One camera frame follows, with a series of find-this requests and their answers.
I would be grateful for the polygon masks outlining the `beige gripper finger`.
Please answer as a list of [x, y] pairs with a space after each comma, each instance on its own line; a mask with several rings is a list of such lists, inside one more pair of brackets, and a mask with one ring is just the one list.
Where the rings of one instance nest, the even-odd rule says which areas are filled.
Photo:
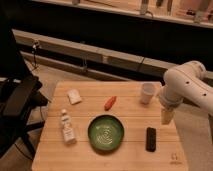
[[168, 125], [174, 116], [174, 110], [173, 109], [167, 109], [163, 108], [161, 110], [161, 123], [163, 125]]

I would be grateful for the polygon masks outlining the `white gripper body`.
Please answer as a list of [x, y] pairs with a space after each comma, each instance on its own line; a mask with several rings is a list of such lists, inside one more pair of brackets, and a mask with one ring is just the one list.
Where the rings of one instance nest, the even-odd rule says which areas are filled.
[[183, 102], [183, 97], [168, 86], [163, 86], [159, 91], [159, 101], [164, 108], [177, 108]]

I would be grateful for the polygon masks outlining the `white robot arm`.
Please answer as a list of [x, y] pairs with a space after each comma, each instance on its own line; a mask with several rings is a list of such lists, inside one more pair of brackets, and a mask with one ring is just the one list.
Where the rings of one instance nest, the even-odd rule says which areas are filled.
[[158, 97], [163, 106], [161, 123], [169, 124], [177, 108], [186, 98], [213, 116], [213, 87], [203, 81], [205, 66], [199, 61], [189, 61], [169, 68], [163, 76], [165, 85]]

